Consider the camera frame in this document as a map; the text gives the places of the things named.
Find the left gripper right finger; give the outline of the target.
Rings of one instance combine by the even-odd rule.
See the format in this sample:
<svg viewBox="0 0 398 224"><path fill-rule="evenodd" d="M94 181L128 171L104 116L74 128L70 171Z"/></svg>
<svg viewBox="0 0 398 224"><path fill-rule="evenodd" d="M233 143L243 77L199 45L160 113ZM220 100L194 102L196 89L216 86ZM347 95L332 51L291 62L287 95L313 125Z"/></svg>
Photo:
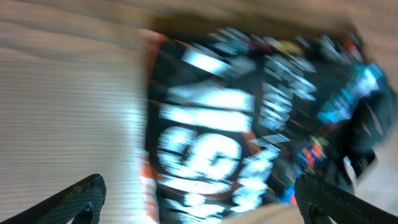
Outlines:
<svg viewBox="0 0 398 224"><path fill-rule="evenodd" d="M397 217L313 174L300 175L295 199L305 224L397 224Z"/></svg>

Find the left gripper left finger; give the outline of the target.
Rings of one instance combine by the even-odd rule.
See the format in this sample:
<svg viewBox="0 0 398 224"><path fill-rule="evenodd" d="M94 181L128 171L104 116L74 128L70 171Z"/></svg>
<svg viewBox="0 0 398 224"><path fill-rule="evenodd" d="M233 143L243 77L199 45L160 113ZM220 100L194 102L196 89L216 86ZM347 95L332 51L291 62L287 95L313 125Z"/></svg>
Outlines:
<svg viewBox="0 0 398 224"><path fill-rule="evenodd" d="M91 174L1 224L98 224L105 198L103 177Z"/></svg>

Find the black orange-patterned jersey shirt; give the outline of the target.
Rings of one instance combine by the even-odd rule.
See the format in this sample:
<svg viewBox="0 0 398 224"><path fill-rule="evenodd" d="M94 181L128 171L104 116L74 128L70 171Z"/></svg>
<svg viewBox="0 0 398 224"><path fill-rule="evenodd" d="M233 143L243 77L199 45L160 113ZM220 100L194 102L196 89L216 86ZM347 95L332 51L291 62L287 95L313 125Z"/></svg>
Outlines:
<svg viewBox="0 0 398 224"><path fill-rule="evenodd" d="M397 119L397 93L355 36L219 29L146 42L145 149L160 223L220 223L295 203L304 172L347 192Z"/></svg>

